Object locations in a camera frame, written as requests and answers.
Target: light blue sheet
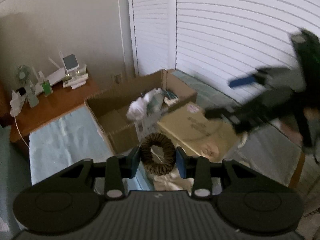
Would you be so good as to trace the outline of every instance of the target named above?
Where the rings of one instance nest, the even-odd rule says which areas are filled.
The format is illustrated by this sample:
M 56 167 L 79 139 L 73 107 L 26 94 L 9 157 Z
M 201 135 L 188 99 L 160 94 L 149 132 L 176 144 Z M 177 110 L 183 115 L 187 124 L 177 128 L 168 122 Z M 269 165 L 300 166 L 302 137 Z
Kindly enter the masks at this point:
M 105 162 L 111 156 L 110 149 L 100 137 L 86 107 L 30 134 L 33 185 L 84 158 Z M 153 185 L 145 178 L 144 168 L 140 165 L 136 177 L 127 179 L 128 190 L 153 190 Z M 104 183 L 98 181 L 98 192 L 101 192 Z

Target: wooden desk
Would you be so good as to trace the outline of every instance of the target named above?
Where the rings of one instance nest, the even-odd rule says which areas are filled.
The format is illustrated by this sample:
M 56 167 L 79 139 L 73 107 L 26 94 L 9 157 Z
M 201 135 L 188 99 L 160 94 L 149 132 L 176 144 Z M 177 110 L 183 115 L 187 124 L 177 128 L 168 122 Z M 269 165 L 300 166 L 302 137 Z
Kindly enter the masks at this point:
M 97 84 L 90 76 L 87 83 L 77 89 L 63 88 L 62 82 L 59 82 L 52 87 L 52 90 L 53 93 L 47 97 L 44 96 L 44 93 L 40 94 L 39 104 L 34 108 L 25 102 L 21 113 L 16 117 L 20 133 L 27 143 L 30 133 L 83 106 L 88 96 L 99 92 Z M 12 124 L 10 141 L 16 143 L 20 150 L 27 154 L 27 147 L 23 148 L 24 143 L 15 123 Z

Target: open cardboard box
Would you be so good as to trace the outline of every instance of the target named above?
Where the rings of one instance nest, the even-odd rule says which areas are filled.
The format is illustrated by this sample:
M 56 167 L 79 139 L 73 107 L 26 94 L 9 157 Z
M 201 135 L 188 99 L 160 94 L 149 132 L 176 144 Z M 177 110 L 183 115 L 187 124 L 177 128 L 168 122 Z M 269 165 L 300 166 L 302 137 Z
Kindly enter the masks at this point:
M 85 100 L 102 138 L 114 154 L 139 144 L 135 124 L 127 119 L 126 114 L 132 101 L 153 88 L 168 89 L 179 97 L 179 101 L 170 106 L 168 112 L 196 101 L 197 92 L 166 70 L 137 77 Z

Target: white device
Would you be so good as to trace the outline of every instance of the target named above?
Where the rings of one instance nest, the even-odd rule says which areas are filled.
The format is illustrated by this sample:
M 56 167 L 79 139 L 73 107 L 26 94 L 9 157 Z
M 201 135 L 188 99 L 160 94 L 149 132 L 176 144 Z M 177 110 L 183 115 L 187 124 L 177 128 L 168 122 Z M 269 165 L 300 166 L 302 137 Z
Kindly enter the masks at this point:
M 11 92 L 12 92 L 12 99 L 10 101 L 10 105 L 11 105 L 10 115 L 14 117 L 21 112 L 26 96 L 25 95 L 21 96 L 19 92 L 16 93 L 13 90 L 11 90 Z
M 35 91 L 36 96 L 43 92 L 43 87 L 39 83 L 35 84 L 35 89 L 36 89 Z
M 55 71 L 52 74 L 50 74 L 49 76 L 47 76 L 47 79 L 48 79 L 50 85 L 53 86 L 66 77 L 66 71 L 64 68 L 60 67 L 57 63 L 55 63 L 50 57 L 48 59 L 58 69 L 57 71 Z
M 73 89 L 76 89 L 77 87 L 84 85 L 88 78 L 89 78 L 88 74 L 76 76 L 76 77 L 73 77 L 72 79 L 65 81 L 62 86 L 64 88 L 71 86 Z
M 62 52 L 59 52 L 59 56 L 64 64 L 64 67 L 68 72 L 76 71 L 79 68 L 78 61 L 76 59 L 76 56 L 74 54 L 70 54 L 66 57 L 63 56 Z

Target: brown scrunchie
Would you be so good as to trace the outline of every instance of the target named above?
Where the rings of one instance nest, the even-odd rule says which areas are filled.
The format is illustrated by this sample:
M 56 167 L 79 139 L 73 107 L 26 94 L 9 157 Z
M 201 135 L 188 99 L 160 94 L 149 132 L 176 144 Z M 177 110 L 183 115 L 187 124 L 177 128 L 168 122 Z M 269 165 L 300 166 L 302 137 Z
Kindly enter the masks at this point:
M 164 152 L 163 163 L 156 163 L 152 159 L 151 146 L 162 147 Z M 151 174 L 161 176 L 173 170 L 176 163 L 176 152 L 172 141 L 161 133 L 152 133 L 145 137 L 141 143 L 141 161 Z

